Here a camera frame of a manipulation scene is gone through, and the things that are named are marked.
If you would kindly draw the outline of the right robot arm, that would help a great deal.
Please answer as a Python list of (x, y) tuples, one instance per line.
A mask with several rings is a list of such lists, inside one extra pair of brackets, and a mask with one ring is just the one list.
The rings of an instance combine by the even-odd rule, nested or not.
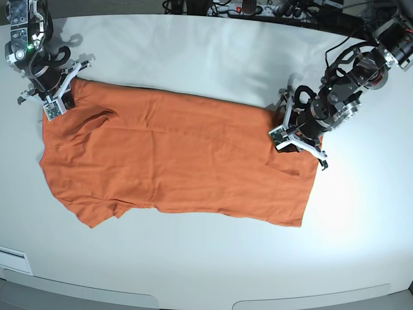
[(30, 81), (30, 88), (21, 93), (17, 103), (40, 104), (48, 119), (74, 109), (71, 82), (90, 66), (90, 60), (71, 61), (71, 49), (66, 45), (50, 48), (54, 24), (48, 1), (7, 1), (5, 14), (10, 22), (5, 60)]

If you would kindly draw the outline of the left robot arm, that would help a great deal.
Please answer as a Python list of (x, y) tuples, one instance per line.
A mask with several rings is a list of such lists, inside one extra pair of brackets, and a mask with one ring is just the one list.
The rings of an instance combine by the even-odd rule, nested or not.
[(327, 65), (321, 86), (314, 92), (306, 85), (281, 92), (283, 122), (268, 134), (278, 152), (303, 150), (328, 167), (321, 149), (322, 136), (337, 129), (359, 110), (367, 90), (385, 85), (391, 66), (412, 66), (412, 13), (398, 12), (364, 41), (346, 48)]

